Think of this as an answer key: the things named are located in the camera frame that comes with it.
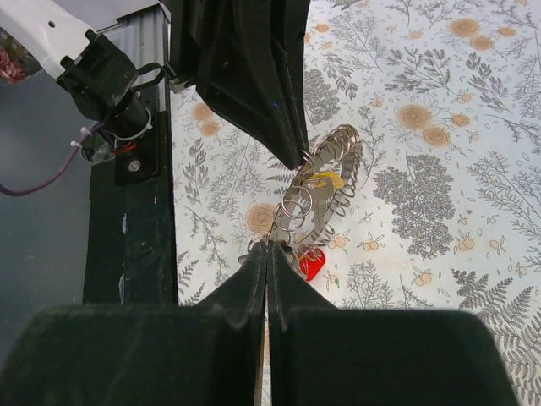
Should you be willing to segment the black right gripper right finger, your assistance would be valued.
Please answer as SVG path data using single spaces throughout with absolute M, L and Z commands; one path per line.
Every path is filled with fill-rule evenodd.
M 267 248 L 275 405 L 514 405 L 486 326 L 459 310 L 336 308 Z

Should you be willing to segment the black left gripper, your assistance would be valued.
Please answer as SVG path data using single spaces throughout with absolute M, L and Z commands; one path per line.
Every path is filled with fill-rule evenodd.
M 308 149 L 303 107 L 307 1 L 166 1 L 165 75 L 263 144 L 287 168 Z

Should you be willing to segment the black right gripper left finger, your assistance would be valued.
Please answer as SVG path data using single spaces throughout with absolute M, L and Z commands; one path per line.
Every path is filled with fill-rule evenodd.
M 193 306 L 65 305 L 35 315 L 1 371 L 4 405 L 258 405 L 267 248 Z

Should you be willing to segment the red key tag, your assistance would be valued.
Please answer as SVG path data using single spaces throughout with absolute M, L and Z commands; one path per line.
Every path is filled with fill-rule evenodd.
M 310 282 L 317 276 L 325 262 L 325 253 L 321 248 L 307 250 L 299 256 L 299 272 L 306 282 Z

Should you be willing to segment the silver key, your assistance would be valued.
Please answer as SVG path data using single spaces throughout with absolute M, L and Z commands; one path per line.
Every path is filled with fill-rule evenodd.
M 325 203 L 334 196 L 335 190 L 332 187 L 316 189 L 315 180 L 309 178 L 302 183 L 302 186 L 309 192 L 312 198 L 312 209 L 314 212 L 314 227 L 323 227 L 325 214 Z

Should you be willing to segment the yellow key tag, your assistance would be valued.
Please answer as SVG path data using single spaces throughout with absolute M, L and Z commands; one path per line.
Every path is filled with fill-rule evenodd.
M 334 190 L 337 190 L 345 186 L 345 181 L 336 172 L 326 171 L 317 173 L 312 179 L 315 180 L 316 189 L 332 187 Z

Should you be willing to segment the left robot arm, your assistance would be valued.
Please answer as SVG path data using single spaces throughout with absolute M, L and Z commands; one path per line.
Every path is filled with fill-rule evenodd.
M 193 86 L 221 118 L 262 143 L 286 167 L 308 149 L 303 109 L 306 1 L 173 1 L 164 73 Z M 123 140 L 150 115 L 135 99 L 140 75 L 108 38 L 53 1 L 4 1 L 1 26 L 73 97 L 86 117 Z

